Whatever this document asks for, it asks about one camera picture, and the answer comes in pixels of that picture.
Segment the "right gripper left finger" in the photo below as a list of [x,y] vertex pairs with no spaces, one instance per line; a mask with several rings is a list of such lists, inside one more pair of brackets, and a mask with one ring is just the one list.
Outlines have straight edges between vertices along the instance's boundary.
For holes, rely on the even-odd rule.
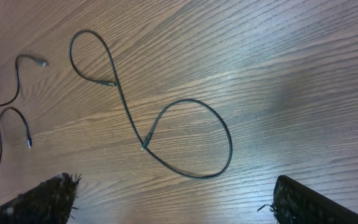
[[62,223],[76,209],[80,176],[61,173],[0,206],[0,223]]

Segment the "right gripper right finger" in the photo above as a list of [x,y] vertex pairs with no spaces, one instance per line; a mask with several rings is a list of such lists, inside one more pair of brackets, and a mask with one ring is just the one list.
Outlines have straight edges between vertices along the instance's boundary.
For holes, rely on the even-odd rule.
[[282,224],[358,224],[356,212],[286,175],[276,181],[272,211]]

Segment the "black USB-C cable long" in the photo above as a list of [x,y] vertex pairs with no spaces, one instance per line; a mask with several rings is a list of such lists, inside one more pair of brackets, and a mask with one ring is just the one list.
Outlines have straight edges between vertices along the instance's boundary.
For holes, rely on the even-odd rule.
[[[99,40],[99,42],[101,43],[101,45],[103,46],[105,52],[107,53],[110,66],[112,68],[112,73],[113,73],[113,77],[114,77],[113,82],[110,82],[110,81],[107,81],[107,80],[94,80],[92,78],[88,78],[88,77],[84,76],[79,71],[77,66],[75,65],[74,58],[73,58],[73,46],[74,46],[75,40],[79,36],[81,36],[83,34],[91,34],[92,36],[97,38]],[[194,99],[182,99],[182,100],[174,101],[173,103],[170,103],[169,105],[164,107],[164,109],[158,114],[158,116],[156,117],[156,119],[155,119],[155,121],[154,121],[154,123],[153,123],[153,125],[152,125],[152,127],[151,127],[151,129],[150,129],[150,131],[148,133],[148,135],[146,136],[146,138],[144,140],[142,140],[139,132],[137,131],[135,123],[134,123],[134,121],[132,119],[131,112],[129,111],[129,108],[127,106],[126,99],[125,99],[125,96],[124,96],[124,93],[123,93],[123,90],[122,90],[122,86],[120,84],[120,81],[119,81],[119,78],[118,78],[118,75],[117,75],[116,67],[115,67],[115,64],[114,64],[114,59],[113,59],[113,57],[111,55],[109,47],[107,46],[107,44],[105,43],[103,38],[100,35],[98,35],[96,32],[92,31],[92,30],[80,30],[80,31],[76,32],[73,35],[73,37],[70,39],[70,43],[69,43],[68,48],[69,48],[68,56],[69,56],[70,64],[71,64],[72,68],[74,69],[74,71],[76,72],[76,74],[79,77],[81,77],[82,79],[87,80],[89,82],[98,84],[98,85],[111,86],[111,87],[116,87],[117,88],[117,91],[118,91],[122,106],[123,106],[124,111],[125,111],[125,114],[126,114],[128,120],[129,120],[129,123],[130,123],[130,125],[132,127],[132,130],[133,130],[137,140],[140,142],[140,144],[142,146],[141,147],[142,151],[146,151],[151,157],[153,157],[157,162],[159,162],[161,165],[163,165],[168,170],[170,170],[170,171],[172,171],[172,172],[174,172],[174,173],[176,173],[176,174],[178,174],[178,175],[180,175],[182,177],[186,177],[188,179],[214,179],[214,178],[217,178],[220,175],[224,174],[225,171],[227,171],[227,169],[229,168],[230,163],[232,161],[232,155],[233,155],[232,137],[231,137],[229,129],[228,129],[226,123],[224,122],[224,120],[222,119],[222,117],[212,107],[208,106],[206,103],[203,103],[202,101],[194,100]],[[157,128],[158,122],[160,121],[162,116],[168,111],[168,109],[170,109],[171,107],[176,106],[176,105],[178,105],[180,103],[194,103],[194,104],[197,104],[197,105],[200,105],[200,106],[206,108],[209,112],[211,112],[216,117],[216,119],[219,121],[219,123],[223,127],[223,130],[224,130],[224,132],[226,134],[226,137],[227,137],[227,140],[228,140],[229,150],[228,150],[227,161],[226,161],[224,167],[220,171],[218,171],[216,173],[213,173],[213,174],[205,174],[205,175],[198,175],[198,174],[192,174],[192,173],[183,172],[180,169],[176,169],[173,166],[171,166],[168,163],[166,163],[165,161],[163,161],[161,158],[156,156],[148,148],[148,146],[150,144],[150,141],[152,140],[152,136],[154,134],[154,131]]]

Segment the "black USB-C cable short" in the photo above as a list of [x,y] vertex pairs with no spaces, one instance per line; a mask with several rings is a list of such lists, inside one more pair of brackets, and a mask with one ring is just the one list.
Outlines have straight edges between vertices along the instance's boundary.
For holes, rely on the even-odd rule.
[[[21,58],[29,58],[29,59],[33,60],[36,64],[39,64],[41,67],[46,67],[47,64],[48,64],[48,62],[45,59],[37,58],[37,57],[34,57],[32,55],[28,55],[28,54],[19,54],[15,58],[15,64],[14,64],[15,65],[15,76],[16,76],[17,90],[16,90],[16,93],[15,93],[13,99],[10,102],[6,103],[6,105],[11,104],[18,97],[18,94],[20,92],[21,84],[20,84],[20,78],[19,78],[19,60]],[[29,149],[31,149],[31,147],[32,147],[32,137],[31,137],[31,134],[30,134],[29,126],[27,124],[27,121],[26,121],[24,115],[15,107],[10,106],[10,107],[4,108],[0,112],[0,165],[1,165],[1,161],[2,161],[2,152],[3,152],[1,123],[2,123],[2,119],[3,119],[4,114],[9,110],[15,112],[20,117],[20,119],[22,120],[22,123],[24,125],[24,129],[25,129],[27,147]]]

